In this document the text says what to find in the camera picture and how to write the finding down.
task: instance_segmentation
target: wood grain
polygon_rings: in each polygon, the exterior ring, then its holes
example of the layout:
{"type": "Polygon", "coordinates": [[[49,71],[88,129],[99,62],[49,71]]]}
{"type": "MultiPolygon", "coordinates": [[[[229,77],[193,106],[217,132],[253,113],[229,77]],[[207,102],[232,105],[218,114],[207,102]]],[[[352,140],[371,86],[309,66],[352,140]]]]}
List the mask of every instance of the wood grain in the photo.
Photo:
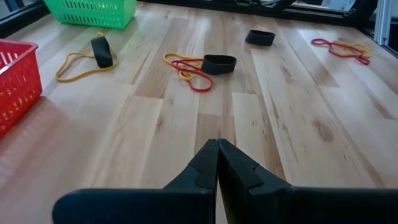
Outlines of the wood grain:
{"type": "MultiPolygon", "coordinates": [[[[0,223],[51,223],[54,201],[83,187],[162,188],[209,138],[295,185],[398,187],[397,59],[354,28],[140,2],[125,30],[46,16],[9,38],[39,44],[44,92],[0,139],[0,223]],[[274,45],[245,43],[250,29],[275,32],[274,45]],[[66,54],[92,53],[97,32],[119,66],[58,83],[66,54]],[[334,57],[313,38],[367,44],[372,62],[334,57]],[[166,52],[238,63],[194,93],[166,52]]],[[[64,75],[95,67],[79,60],[64,75]]],[[[216,215],[226,223],[220,191],[216,215]]]]}

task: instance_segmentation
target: plastic basket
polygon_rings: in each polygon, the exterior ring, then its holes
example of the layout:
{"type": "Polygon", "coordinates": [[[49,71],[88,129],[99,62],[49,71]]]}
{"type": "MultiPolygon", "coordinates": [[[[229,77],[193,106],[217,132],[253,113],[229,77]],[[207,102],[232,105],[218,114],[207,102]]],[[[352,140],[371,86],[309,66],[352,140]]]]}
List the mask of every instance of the plastic basket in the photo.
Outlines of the plastic basket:
{"type": "Polygon", "coordinates": [[[36,44],[0,40],[0,138],[42,93],[36,44]]]}
{"type": "Polygon", "coordinates": [[[45,0],[60,22],[123,29],[136,13],[136,0],[45,0]]]}

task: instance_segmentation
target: yellow rubber band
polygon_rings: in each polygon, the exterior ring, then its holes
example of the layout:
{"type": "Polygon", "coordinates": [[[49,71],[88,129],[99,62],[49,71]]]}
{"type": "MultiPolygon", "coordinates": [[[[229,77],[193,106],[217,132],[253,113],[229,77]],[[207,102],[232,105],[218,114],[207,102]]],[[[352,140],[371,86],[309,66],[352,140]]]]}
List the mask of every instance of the yellow rubber band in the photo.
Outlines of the yellow rubber band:
{"type": "MultiPolygon", "coordinates": [[[[174,57],[178,57],[178,58],[182,58],[182,59],[202,59],[202,58],[197,58],[197,57],[189,57],[189,56],[186,56],[186,55],[181,55],[181,54],[178,54],[178,53],[175,53],[175,52],[167,52],[166,54],[163,55],[163,61],[166,62],[168,65],[171,65],[172,62],[167,60],[167,57],[173,57],[173,56],[174,57]]],[[[194,66],[194,67],[198,68],[198,69],[201,69],[201,62],[198,65],[194,66]]],[[[179,72],[178,75],[179,75],[179,77],[182,80],[185,80],[185,81],[192,80],[192,78],[193,78],[192,73],[189,73],[189,72],[179,72]]]]}
{"type": "MultiPolygon", "coordinates": [[[[366,45],[363,45],[363,44],[352,44],[352,43],[344,42],[344,41],[341,41],[341,40],[336,40],[336,41],[333,41],[333,42],[336,43],[336,44],[341,44],[341,45],[347,46],[347,47],[354,47],[354,48],[362,51],[363,52],[363,57],[365,57],[365,58],[370,58],[371,55],[372,55],[370,47],[368,47],[366,45]]],[[[349,49],[345,49],[345,48],[342,47],[341,48],[341,54],[342,55],[352,55],[353,53],[349,49]]]]}
{"type": "MultiPolygon", "coordinates": [[[[97,37],[102,37],[102,36],[104,36],[104,34],[102,34],[102,33],[100,33],[100,32],[97,33],[97,34],[95,35],[96,38],[97,38],[97,37]]],[[[111,50],[112,57],[113,57],[113,59],[114,59],[114,62],[113,62],[113,65],[112,65],[112,66],[110,66],[110,67],[108,67],[108,68],[96,68],[96,69],[91,69],[91,70],[89,70],[89,71],[81,72],[81,73],[79,73],[79,74],[77,74],[77,75],[74,75],[74,76],[72,76],[72,77],[61,78],[61,75],[65,72],[65,70],[66,70],[75,60],[77,60],[77,59],[79,59],[79,58],[82,58],[82,57],[85,57],[85,58],[95,58],[94,55],[86,55],[86,54],[82,54],[82,53],[79,53],[79,52],[72,52],[72,53],[69,53],[69,54],[67,55],[65,61],[64,61],[63,64],[61,65],[61,67],[57,70],[57,72],[55,72],[55,79],[56,79],[57,81],[59,81],[59,82],[73,82],[73,81],[76,81],[76,80],[78,80],[78,79],[80,79],[80,78],[83,78],[83,77],[85,77],[85,76],[87,76],[87,75],[91,75],[91,74],[93,74],[93,73],[106,72],[106,71],[109,71],[109,70],[113,69],[114,67],[118,66],[119,61],[118,61],[118,56],[116,55],[116,52],[112,49],[112,47],[110,47],[110,50],[111,50]],[[74,59],[72,59],[71,62],[68,64],[69,57],[72,56],[72,55],[77,55],[77,57],[74,58],[74,59]]]]}

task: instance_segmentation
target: rubber band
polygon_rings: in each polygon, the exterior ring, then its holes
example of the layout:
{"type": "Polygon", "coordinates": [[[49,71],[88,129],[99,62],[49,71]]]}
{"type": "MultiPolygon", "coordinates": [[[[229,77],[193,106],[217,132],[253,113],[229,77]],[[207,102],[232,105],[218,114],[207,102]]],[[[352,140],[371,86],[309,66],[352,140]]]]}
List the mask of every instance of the rubber band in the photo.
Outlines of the rubber band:
{"type": "Polygon", "coordinates": [[[363,51],[357,49],[356,47],[353,47],[352,45],[341,44],[341,43],[338,43],[338,42],[329,42],[329,41],[327,41],[325,39],[313,39],[311,41],[311,44],[315,45],[315,46],[327,45],[327,46],[329,46],[329,53],[331,53],[331,54],[333,54],[333,55],[335,55],[337,57],[341,57],[341,58],[356,58],[359,62],[361,62],[364,65],[369,65],[370,62],[371,62],[367,57],[365,57],[365,54],[364,54],[363,51]],[[338,53],[338,52],[333,50],[333,46],[338,46],[338,47],[341,47],[343,49],[350,50],[353,53],[351,53],[351,54],[346,54],[346,53],[340,54],[340,53],[338,53]]]}
{"type": "MultiPolygon", "coordinates": [[[[370,58],[371,54],[372,54],[370,47],[363,45],[363,44],[352,44],[352,43],[344,42],[341,40],[335,40],[335,41],[333,41],[333,43],[341,44],[341,45],[344,45],[345,47],[354,47],[357,50],[362,51],[363,57],[365,57],[365,58],[370,58]]],[[[345,47],[341,48],[341,50],[340,50],[341,54],[352,54],[352,51],[348,50],[345,47]]]]}
{"type": "Polygon", "coordinates": [[[213,87],[213,84],[214,84],[214,83],[213,83],[213,79],[211,79],[211,77],[210,77],[209,75],[203,73],[201,70],[198,70],[196,66],[190,65],[189,63],[187,63],[187,62],[194,62],[194,61],[198,61],[198,60],[202,60],[202,59],[175,60],[175,61],[172,62],[171,65],[173,66],[173,68],[176,68],[176,69],[178,70],[179,73],[180,73],[180,72],[187,72],[187,73],[191,73],[191,74],[194,73],[194,74],[197,74],[197,75],[203,77],[204,79],[208,80],[209,83],[210,83],[210,85],[209,85],[207,88],[196,88],[196,87],[194,87],[194,86],[192,85],[192,81],[191,81],[191,80],[186,80],[186,82],[188,83],[189,87],[190,87],[193,91],[196,91],[196,92],[199,92],[199,93],[204,93],[204,92],[210,91],[211,88],[213,87]],[[185,66],[194,68],[194,69],[196,69],[196,70],[190,70],[190,69],[187,69],[187,68],[179,67],[178,65],[179,65],[180,63],[183,64],[183,65],[185,65],[185,66]]]}
{"type": "MultiPolygon", "coordinates": [[[[99,32],[99,33],[97,33],[97,34],[95,35],[95,38],[103,37],[103,36],[104,36],[104,34],[102,34],[102,33],[99,32]]],[[[59,81],[59,82],[73,82],[73,81],[76,81],[76,80],[78,80],[78,79],[80,79],[80,78],[83,78],[83,77],[85,77],[85,76],[87,76],[87,75],[91,75],[91,74],[98,73],[98,72],[106,72],[106,71],[109,71],[109,70],[113,69],[114,67],[118,66],[119,61],[118,61],[118,56],[116,55],[116,52],[112,49],[112,47],[110,47],[110,50],[111,50],[111,55],[112,55],[112,57],[113,57],[113,59],[114,59],[114,62],[113,62],[113,65],[112,65],[112,66],[107,67],[107,68],[96,68],[96,69],[91,69],[91,70],[88,70],[88,71],[85,71],[85,72],[81,72],[81,73],[79,73],[79,74],[77,74],[77,75],[74,75],[74,76],[72,76],[72,77],[61,78],[61,75],[65,72],[65,70],[66,70],[75,60],[77,60],[77,59],[79,59],[79,58],[82,58],[82,57],[85,57],[85,58],[92,58],[92,59],[95,58],[94,55],[82,54],[82,53],[79,53],[79,52],[72,52],[72,53],[69,53],[69,54],[67,55],[65,61],[64,61],[63,64],[61,65],[61,67],[55,72],[55,79],[56,79],[57,81],[59,81]],[[72,59],[71,62],[68,64],[69,57],[71,57],[72,55],[77,55],[77,57],[74,58],[74,59],[72,59]]]]}
{"type": "Polygon", "coordinates": [[[163,56],[164,62],[166,62],[168,65],[171,65],[173,68],[177,69],[178,71],[178,76],[186,81],[189,85],[189,87],[199,93],[204,93],[208,92],[211,90],[213,87],[213,79],[205,74],[204,72],[201,71],[201,65],[203,62],[202,58],[197,58],[197,57],[189,57],[186,55],[181,55],[175,52],[168,52],[163,56]],[[181,60],[174,60],[174,61],[169,61],[167,60],[168,57],[178,57],[182,58],[181,60]],[[205,80],[209,81],[210,85],[206,88],[196,88],[192,84],[192,79],[194,75],[199,75],[200,77],[204,78],[205,80]]]}
{"type": "MultiPolygon", "coordinates": [[[[182,55],[182,54],[178,54],[175,52],[167,52],[166,54],[163,55],[163,61],[166,62],[166,64],[171,65],[172,62],[167,60],[167,57],[178,57],[178,58],[182,58],[182,59],[195,59],[198,60],[199,64],[194,66],[195,69],[199,69],[201,70],[201,62],[203,61],[202,58],[197,58],[197,57],[190,57],[190,56],[186,56],[186,55],[182,55]]],[[[182,80],[188,81],[188,80],[192,80],[193,79],[193,75],[191,73],[184,73],[183,71],[178,71],[178,75],[182,80]]]]}

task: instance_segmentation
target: wide black rubber band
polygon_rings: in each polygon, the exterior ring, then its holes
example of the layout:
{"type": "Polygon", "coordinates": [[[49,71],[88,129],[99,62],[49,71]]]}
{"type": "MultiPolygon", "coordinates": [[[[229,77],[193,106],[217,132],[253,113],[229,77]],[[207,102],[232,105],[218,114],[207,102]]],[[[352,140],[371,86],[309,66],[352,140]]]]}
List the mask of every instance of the wide black rubber band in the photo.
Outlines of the wide black rubber band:
{"type": "Polygon", "coordinates": [[[99,68],[108,68],[113,65],[111,49],[105,37],[92,39],[91,46],[99,68]]]}
{"type": "Polygon", "coordinates": [[[250,30],[246,37],[246,42],[260,46],[271,46],[274,42],[275,34],[261,30],[250,30]]]}
{"type": "Polygon", "coordinates": [[[209,75],[220,75],[234,71],[236,58],[229,55],[205,55],[201,70],[209,75]]]}

